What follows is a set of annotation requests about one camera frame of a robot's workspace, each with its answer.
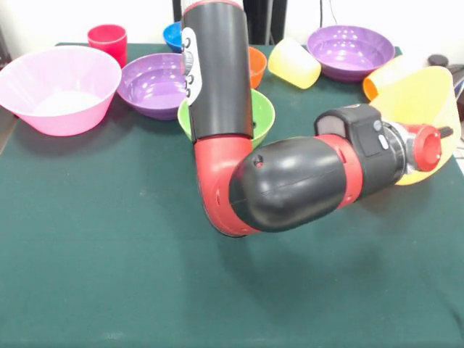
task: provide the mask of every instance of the white label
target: white label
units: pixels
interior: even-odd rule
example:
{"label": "white label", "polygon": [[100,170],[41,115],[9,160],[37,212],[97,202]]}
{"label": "white label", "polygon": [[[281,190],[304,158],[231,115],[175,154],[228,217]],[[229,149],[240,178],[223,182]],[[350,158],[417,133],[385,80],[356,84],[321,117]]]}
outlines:
{"label": "white label", "polygon": [[182,44],[183,52],[189,55],[191,63],[191,69],[188,70],[188,75],[186,76],[187,104],[191,106],[196,98],[198,98],[203,86],[196,35],[191,28],[184,28],[182,30]]}

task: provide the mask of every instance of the red end cap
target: red end cap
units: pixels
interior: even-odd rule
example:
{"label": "red end cap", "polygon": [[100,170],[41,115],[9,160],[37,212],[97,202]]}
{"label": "red end cap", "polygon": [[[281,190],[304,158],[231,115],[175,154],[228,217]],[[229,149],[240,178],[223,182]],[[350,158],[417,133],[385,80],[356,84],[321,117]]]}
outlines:
{"label": "red end cap", "polygon": [[345,207],[356,201],[363,189],[363,167],[361,161],[351,143],[341,136],[324,134],[316,136],[316,138],[334,149],[343,162],[345,175],[347,176],[347,188],[338,208]]}
{"label": "red end cap", "polygon": [[414,141],[414,160],[422,172],[430,172],[442,158],[442,139],[440,132],[431,125],[411,126],[409,131],[416,133]]}
{"label": "red end cap", "polygon": [[229,202],[232,173],[252,152],[252,141],[238,136],[218,136],[198,140],[194,148],[199,187],[211,223],[232,237],[258,232],[239,219]]}

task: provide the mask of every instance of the plastic cup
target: plastic cup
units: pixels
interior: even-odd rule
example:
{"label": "plastic cup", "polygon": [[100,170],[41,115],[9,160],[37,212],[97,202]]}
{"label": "plastic cup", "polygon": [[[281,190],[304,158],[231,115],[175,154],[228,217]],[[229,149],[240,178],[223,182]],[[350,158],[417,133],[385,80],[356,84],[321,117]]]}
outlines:
{"label": "plastic cup", "polygon": [[416,73],[423,68],[411,56],[401,55],[373,71],[362,82],[362,89],[369,100],[376,98],[387,86]]}
{"label": "plastic cup", "polygon": [[256,89],[261,83],[264,70],[268,64],[268,58],[259,49],[254,47],[248,48],[249,53],[249,71],[252,83],[252,88]]}
{"label": "plastic cup", "polygon": [[296,40],[285,38],[270,53],[269,71],[296,87],[307,89],[318,80],[321,66]]}
{"label": "plastic cup", "polygon": [[104,24],[90,29],[88,45],[108,53],[124,67],[128,63],[128,35],[125,29],[115,24]]}

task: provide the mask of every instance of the red cup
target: red cup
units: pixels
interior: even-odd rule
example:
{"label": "red cup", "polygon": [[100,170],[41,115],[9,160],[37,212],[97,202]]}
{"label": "red cup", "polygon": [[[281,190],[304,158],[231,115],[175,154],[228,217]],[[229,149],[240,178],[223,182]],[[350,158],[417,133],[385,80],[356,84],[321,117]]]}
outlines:
{"label": "red cup", "polygon": [[128,63],[128,34],[123,27],[115,24],[99,25],[90,29],[87,39],[90,47],[108,53],[121,68]]}

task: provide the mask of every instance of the blue bowl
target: blue bowl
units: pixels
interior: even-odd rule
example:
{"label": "blue bowl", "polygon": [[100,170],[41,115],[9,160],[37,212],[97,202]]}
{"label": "blue bowl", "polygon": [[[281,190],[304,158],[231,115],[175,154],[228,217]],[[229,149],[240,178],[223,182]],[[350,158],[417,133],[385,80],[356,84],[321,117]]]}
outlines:
{"label": "blue bowl", "polygon": [[173,52],[182,52],[181,22],[174,22],[168,25],[162,32],[162,36]]}

